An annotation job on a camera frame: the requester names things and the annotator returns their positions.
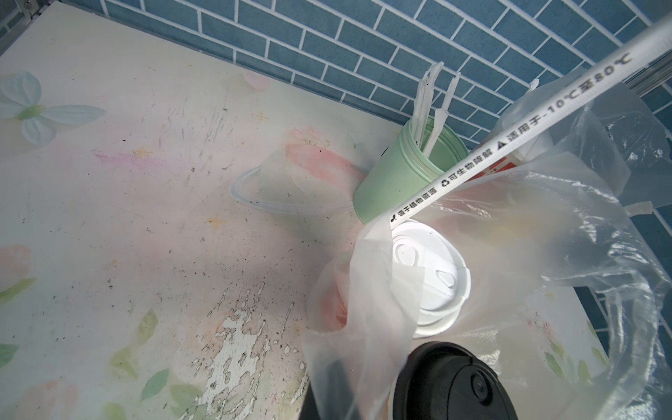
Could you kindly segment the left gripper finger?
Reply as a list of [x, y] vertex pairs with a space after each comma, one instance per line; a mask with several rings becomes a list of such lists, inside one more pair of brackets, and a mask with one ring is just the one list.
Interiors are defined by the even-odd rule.
[[310, 383], [299, 411], [299, 420], [361, 419], [355, 392], [342, 362], [333, 362], [318, 381], [317, 392]]

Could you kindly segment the red cup black lid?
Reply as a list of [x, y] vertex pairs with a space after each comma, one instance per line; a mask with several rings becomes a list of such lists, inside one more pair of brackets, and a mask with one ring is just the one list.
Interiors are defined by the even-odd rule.
[[413, 350], [388, 401], [388, 419], [518, 418], [495, 371], [450, 342]]

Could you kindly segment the red cup white lid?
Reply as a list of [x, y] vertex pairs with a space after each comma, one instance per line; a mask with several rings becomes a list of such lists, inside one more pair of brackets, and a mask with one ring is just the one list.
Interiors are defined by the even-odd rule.
[[509, 169], [515, 168], [516, 166], [521, 166], [523, 164], [524, 162], [521, 159], [518, 159], [518, 157], [516, 157], [513, 153], [511, 153], [506, 157], [499, 159], [497, 162], [494, 162], [493, 164], [491, 164], [491, 166], [488, 166], [488, 168], [484, 169], [480, 173], [473, 176], [471, 180], [477, 180], [478, 178], [482, 178], [484, 176], [507, 171]]
[[423, 292], [416, 339], [448, 330], [460, 316], [472, 289], [470, 269], [439, 231], [409, 220], [392, 229], [393, 259], [423, 270]]

